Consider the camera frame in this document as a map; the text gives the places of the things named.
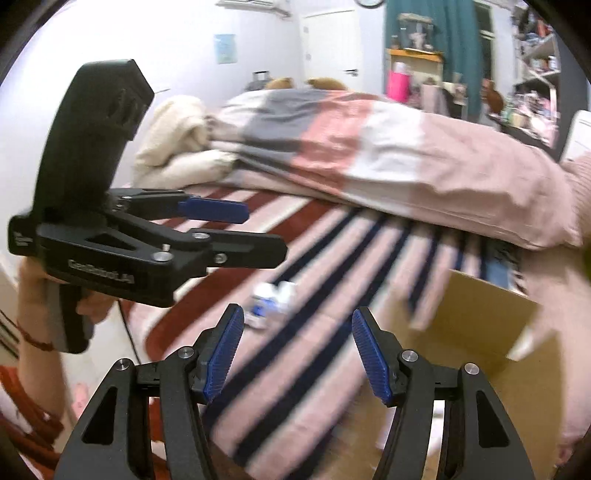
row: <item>pink bottle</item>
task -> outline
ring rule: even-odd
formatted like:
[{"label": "pink bottle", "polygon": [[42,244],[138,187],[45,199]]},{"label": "pink bottle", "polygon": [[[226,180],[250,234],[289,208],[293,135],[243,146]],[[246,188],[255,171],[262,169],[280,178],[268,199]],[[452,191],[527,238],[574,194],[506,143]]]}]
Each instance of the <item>pink bottle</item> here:
[{"label": "pink bottle", "polygon": [[405,63],[396,62],[394,71],[389,72],[387,96],[395,102],[406,103],[410,97],[411,75]]}]

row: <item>window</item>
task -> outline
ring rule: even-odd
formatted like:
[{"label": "window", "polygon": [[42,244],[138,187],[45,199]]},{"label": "window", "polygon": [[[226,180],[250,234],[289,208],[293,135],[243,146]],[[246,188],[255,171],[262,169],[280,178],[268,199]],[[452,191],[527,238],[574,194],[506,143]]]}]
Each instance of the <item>window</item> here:
[{"label": "window", "polygon": [[492,30],[492,9],[490,5],[474,1],[476,8],[476,20],[480,30],[480,42],[482,43],[482,63],[484,78],[494,80],[494,42],[495,33]]}]

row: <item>white door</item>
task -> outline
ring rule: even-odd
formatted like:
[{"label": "white door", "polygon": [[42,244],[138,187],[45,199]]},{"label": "white door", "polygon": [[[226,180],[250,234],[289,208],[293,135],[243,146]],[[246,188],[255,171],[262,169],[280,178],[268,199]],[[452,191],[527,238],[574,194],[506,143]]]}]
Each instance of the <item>white door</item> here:
[{"label": "white door", "polygon": [[362,50],[355,10],[309,15],[301,19],[306,78],[331,77],[363,91]]}]

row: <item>door frame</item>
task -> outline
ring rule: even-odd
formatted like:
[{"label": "door frame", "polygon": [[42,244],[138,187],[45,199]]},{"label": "door frame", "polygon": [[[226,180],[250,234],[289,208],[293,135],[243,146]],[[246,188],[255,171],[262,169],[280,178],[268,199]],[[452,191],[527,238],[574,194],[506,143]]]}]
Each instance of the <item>door frame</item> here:
[{"label": "door frame", "polygon": [[361,83],[361,85],[363,85],[363,79],[365,78],[364,76],[364,71],[363,71],[363,47],[361,45],[361,26],[359,25],[359,12],[355,7],[341,7],[341,8],[329,8],[327,10],[321,10],[319,12],[314,12],[312,14],[301,14],[299,15],[299,19],[298,19],[298,23],[299,23],[299,30],[300,30],[300,46],[301,46],[301,61],[302,61],[302,67],[303,67],[303,71],[304,71],[304,80],[308,79],[308,74],[306,72],[306,55],[307,55],[307,42],[306,42],[306,32],[304,32],[304,22],[306,19],[308,18],[313,18],[313,17],[321,17],[322,15],[330,15],[330,14],[340,14],[340,13],[346,13],[346,12],[353,12],[355,14],[355,18],[357,19],[356,25],[357,25],[357,38],[359,39],[358,45],[359,45],[359,51],[358,51],[358,56],[359,56],[359,70],[360,70],[360,74],[359,74],[359,81]]}]

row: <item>metal bolt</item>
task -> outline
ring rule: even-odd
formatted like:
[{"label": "metal bolt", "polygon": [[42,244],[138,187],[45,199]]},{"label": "metal bolt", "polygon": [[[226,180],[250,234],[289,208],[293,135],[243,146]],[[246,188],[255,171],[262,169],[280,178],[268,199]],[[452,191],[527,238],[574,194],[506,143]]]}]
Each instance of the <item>metal bolt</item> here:
[{"label": "metal bolt", "polygon": [[413,350],[405,350],[402,352],[402,360],[416,362],[418,360],[418,353]]},{"label": "metal bolt", "polygon": [[464,370],[469,375],[478,375],[480,373],[480,368],[476,364],[466,364],[464,365]]},{"label": "metal bolt", "polygon": [[119,371],[127,370],[131,365],[131,360],[129,358],[122,358],[121,360],[117,360],[115,362],[115,368]]},{"label": "metal bolt", "polygon": [[162,246],[162,251],[152,254],[152,258],[156,260],[156,262],[167,262],[172,260],[174,255],[170,253],[170,245],[164,244]]},{"label": "metal bolt", "polygon": [[191,358],[194,353],[195,353],[195,350],[193,350],[189,346],[184,346],[184,347],[178,349],[178,355],[180,358]]},{"label": "metal bolt", "polygon": [[226,254],[217,254],[215,257],[213,257],[213,261],[220,265],[226,263],[227,260],[228,256]]}]

